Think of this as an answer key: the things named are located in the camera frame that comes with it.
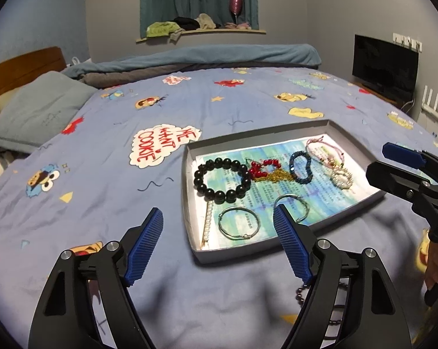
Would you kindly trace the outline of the person's right hand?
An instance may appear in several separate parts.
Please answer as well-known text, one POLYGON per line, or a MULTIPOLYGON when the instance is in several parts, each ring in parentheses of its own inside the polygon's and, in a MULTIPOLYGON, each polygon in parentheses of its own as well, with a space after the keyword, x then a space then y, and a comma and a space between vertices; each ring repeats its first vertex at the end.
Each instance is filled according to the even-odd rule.
POLYGON ((430 242, 428 246, 428 262, 425 272, 427 290, 438 284, 438 243, 430 242))

